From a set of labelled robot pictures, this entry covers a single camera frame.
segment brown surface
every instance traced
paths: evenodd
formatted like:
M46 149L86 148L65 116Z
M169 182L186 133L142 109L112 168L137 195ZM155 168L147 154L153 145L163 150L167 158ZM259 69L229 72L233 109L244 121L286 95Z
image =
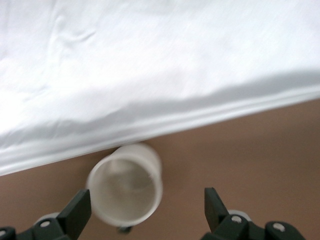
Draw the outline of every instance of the brown surface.
M320 100L146 141L163 164L157 211L119 235L92 216L80 240L197 240L209 230L204 188L215 187L228 209L263 226L294 225L308 240L320 228ZM85 186L106 150L0 177L0 226L20 232L58 212Z

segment white cloth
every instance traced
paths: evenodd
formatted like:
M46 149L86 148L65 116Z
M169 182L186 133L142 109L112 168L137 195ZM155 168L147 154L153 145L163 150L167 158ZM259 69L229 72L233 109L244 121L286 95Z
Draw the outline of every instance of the white cloth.
M1 0L0 175L320 97L314 0Z

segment white cylinder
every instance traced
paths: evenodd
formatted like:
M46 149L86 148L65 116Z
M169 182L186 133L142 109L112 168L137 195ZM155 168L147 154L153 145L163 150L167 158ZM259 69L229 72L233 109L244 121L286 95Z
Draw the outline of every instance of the white cylinder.
M92 211L116 227L131 227L157 209L163 194L161 161L144 143L122 146L103 158L87 179Z

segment white cup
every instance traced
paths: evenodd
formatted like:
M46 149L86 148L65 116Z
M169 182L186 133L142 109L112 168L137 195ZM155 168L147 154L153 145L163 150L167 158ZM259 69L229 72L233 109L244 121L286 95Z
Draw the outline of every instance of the white cup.
M160 158L150 146L136 143L118 148L89 174L92 211L116 227L143 222L160 204L161 171Z

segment silver screw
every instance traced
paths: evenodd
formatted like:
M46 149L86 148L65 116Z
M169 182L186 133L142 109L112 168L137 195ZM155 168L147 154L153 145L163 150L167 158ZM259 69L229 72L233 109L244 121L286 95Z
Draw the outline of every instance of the silver screw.
M280 232L284 232L286 230L285 226L283 226L281 223L278 223L278 222L274 223L272 227L274 229L279 230Z
M231 220L232 220L232 222L237 223L237 224L242 223L242 219L239 216L232 216Z
M40 227L45 228L50 225L50 221L44 221L40 224Z
M3 236L3 235L5 235L6 233L7 233L6 230L1 230L1 231L0 231L0 237Z

